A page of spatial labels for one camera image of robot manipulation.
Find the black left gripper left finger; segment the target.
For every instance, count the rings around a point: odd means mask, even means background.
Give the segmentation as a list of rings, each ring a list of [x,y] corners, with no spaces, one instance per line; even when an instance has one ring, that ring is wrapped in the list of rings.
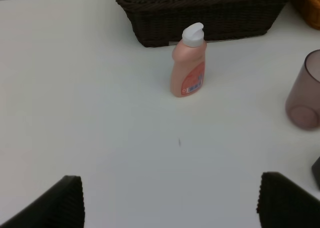
[[[34,202],[0,226],[83,228],[85,203],[81,177],[65,175]]]

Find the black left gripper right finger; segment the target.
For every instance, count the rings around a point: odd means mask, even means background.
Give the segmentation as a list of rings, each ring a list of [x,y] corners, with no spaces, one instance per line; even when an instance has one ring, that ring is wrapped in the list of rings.
[[[279,172],[261,175],[256,212],[264,228],[320,226],[320,201]]]

